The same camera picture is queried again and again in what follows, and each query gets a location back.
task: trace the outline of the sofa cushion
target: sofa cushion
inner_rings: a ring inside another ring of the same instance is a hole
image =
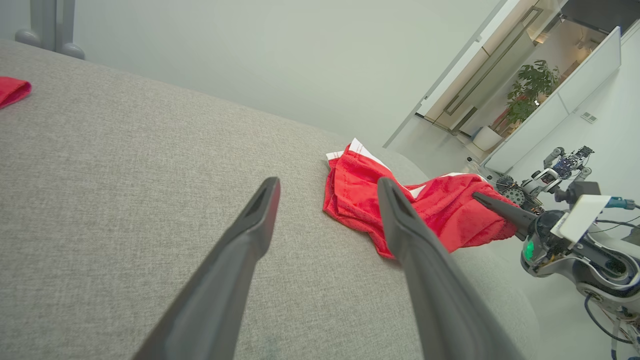
[[[236,359],[421,357],[399,265],[322,212],[324,154],[349,139],[13,42],[0,74],[33,85],[0,110],[2,357],[131,357],[269,176],[282,196]],[[426,179],[370,150],[401,183]],[[474,284],[531,353],[530,305],[476,250],[461,266],[484,264]]]

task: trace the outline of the green leaves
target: green leaves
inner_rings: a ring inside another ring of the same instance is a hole
[[[536,110],[538,96],[550,95],[558,86],[560,70],[557,67],[550,69],[545,60],[536,60],[533,64],[522,65],[518,79],[507,94],[506,124],[526,120]]]

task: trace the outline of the green light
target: green light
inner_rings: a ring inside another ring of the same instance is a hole
[[[524,250],[524,258],[528,261],[531,261],[531,259],[533,258],[533,247],[533,241],[529,241],[529,243],[527,244],[527,249]]]

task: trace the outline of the red towel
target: red towel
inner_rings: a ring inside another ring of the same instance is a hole
[[[324,189],[323,210],[341,224],[369,233],[378,254],[393,258],[387,248],[378,207],[378,179],[395,180],[380,160],[357,139],[344,152],[327,154],[331,168]],[[400,186],[418,215],[449,251],[512,237],[516,227],[473,199],[480,192],[513,204],[476,174],[447,174],[419,185]]]
[[[0,109],[22,100],[31,92],[31,84],[24,80],[0,76]]]

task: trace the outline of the white cabinet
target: white cabinet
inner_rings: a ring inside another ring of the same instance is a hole
[[[482,164],[507,172],[574,112],[621,64],[620,28],[607,38]]]

